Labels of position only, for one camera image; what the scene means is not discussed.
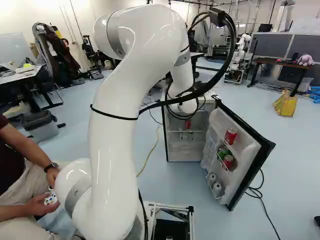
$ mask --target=open fridge door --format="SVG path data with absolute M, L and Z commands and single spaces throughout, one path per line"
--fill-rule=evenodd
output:
M 233 131 L 229 141 L 226 133 Z M 275 146 L 217 98 L 201 161 L 214 198 L 232 211 Z

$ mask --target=mini fridge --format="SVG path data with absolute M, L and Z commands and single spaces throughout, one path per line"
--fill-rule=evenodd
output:
M 188 123 L 162 107 L 166 160 L 199 162 L 213 198 L 232 211 L 276 144 L 249 126 L 216 94 L 207 93 L 199 103 L 202 108 Z M 226 140 L 230 129 L 236 131 L 232 144 Z

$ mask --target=red soda can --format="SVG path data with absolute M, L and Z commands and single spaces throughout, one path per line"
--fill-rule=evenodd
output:
M 188 119 L 188 120 L 185 120 L 185 129 L 190 129 L 191 128 L 191 120 Z
M 224 156 L 224 159 L 223 159 L 223 164 L 224 164 L 224 166 L 222 166 L 222 168 L 224 169 L 224 170 L 230 170 L 230 168 L 232 167 L 232 162 L 233 162 L 233 160 L 234 160 L 234 157 L 233 156 L 231 156 L 231 155 L 225 155 Z
M 232 145 L 235 142 L 235 138 L 237 136 L 237 130 L 233 129 L 233 128 L 228 128 L 226 130 L 225 136 L 224 136 L 224 140 L 229 144 Z

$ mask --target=yellow cable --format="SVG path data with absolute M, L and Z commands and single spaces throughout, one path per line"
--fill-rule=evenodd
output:
M 155 145 L 151 148 L 150 152 L 148 153 L 148 156 L 146 157 L 145 159 L 145 162 L 144 162 L 144 165 L 142 167 L 142 169 L 140 170 L 140 172 L 136 175 L 136 177 L 139 177 L 140 174 L 142 174 L 142 172 L 145 170 L 146 168 L 146 165 L 148 163 L 148 160 L 150 158 L 150 155 L 152 154 L 152 152 L 155 150 L 158 142 L 159 142 L 159 133 L 158 133 L 158 130 L 159 130 L 159 127 L 160 127 L 160 124 L 158 125 L 158 127 L 156 128 L 156 143 Z

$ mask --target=dark red shirt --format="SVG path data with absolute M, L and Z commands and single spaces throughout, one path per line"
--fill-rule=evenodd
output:
M 0 114 L 0 130 L 9 123 Z M 0 138 L 0 196 L 17 181 L 25 170 L 25 158 Z

